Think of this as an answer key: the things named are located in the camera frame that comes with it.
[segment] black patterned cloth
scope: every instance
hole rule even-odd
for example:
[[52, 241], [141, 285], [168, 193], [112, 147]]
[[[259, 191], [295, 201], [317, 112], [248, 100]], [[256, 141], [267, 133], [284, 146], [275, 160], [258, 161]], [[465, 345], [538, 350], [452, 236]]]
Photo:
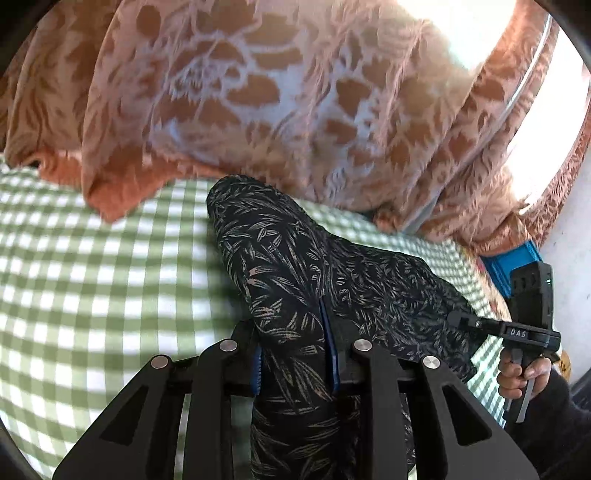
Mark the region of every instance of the black patterned cloth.
[[[256, 479], [360, 478], [360, 399], [331, 394], [321, 299], [331, 325], [348, 322], [351, 342], [367, 338], [413, 361], [436, 355], [463, 381], [476, 372], [470, 359], [485, 337], [444, 323], [452, 310], [473, 310], [422, 259], [332, 235], [293, 199], [245, 176], [217, 182], [207, 209], [261, 338], [251, 427]], [[408, 418], [406, 429], [410, 469]]]

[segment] bed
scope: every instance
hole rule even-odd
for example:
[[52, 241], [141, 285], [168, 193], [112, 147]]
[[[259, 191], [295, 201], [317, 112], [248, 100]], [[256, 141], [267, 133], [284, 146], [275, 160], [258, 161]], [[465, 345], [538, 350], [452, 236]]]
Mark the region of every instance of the bed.
[[[80, 193], [40, 180], [35, 169], [0, 168], [0, 419], [32, 467], [51, 478], [153, 355], [198, 355], [228, 337], [246, 311], [207, 220], [212, 181], [175, 181], [109, 225]], [[423, 258], [479, 315], [509, 319], [477, 257], [453, 241], [386, 235], [362, 215], [300, 204], [336, 235]], [[482, 345], [469, 383], [499, 422], [500, 348], [492, 338]], [[235, 469], [243, 479], [249, 403], [235, 402], [232, 417]], [[178, 466], [183, 440], [181, 431]]]

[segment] blue plastic box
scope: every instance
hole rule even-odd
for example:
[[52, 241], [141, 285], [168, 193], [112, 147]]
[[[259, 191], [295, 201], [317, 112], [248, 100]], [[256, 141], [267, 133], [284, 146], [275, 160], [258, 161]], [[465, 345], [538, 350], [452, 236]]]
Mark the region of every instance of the blue plastic box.
[[520, 247], [495, 257], [481, 257], [495, 287], [508, 299], [511, 297], [511, 271], [542, 258], [534, 243], [529, 241]]

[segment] green gingham sheet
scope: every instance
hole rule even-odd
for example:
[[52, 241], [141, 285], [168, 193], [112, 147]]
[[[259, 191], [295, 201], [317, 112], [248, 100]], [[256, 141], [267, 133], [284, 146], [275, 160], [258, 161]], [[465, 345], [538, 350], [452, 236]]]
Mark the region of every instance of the green gingham sheet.
[[[35, 170], [2, 167], [0, 418], [33, 468], [51, 478], [153, 355], [198, 355], [228, 337], [248, 313], [207, 220], [213, 182], [176, 181], [108, 225], [80, 193], [40, 180]], [[423, 258], [478, 314], [493, 316], [472, 266], [452, 241], [386, 235], [359, 214], [300, 204], [336, 235]], [[499, 422], [500, 348], [499, 340], [485, 342], [473, 358], [478, 374], [469, 383]], [[249, 476], [249, 406], [238, 401], [232, 412], [239, 480]], [[177, 467], [182, 430], [179, 440]]]

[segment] black sleeve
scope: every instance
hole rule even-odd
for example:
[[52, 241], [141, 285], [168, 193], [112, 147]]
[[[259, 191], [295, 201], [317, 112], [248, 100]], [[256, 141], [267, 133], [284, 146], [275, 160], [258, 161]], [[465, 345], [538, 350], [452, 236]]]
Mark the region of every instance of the black sleeve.
[[548, 386], [532, 400], [525, 421], [514, 426], [511, 436], [541, 478], [588, 478], [591, 413], [573, 403], [569, 386], [554, 369]]

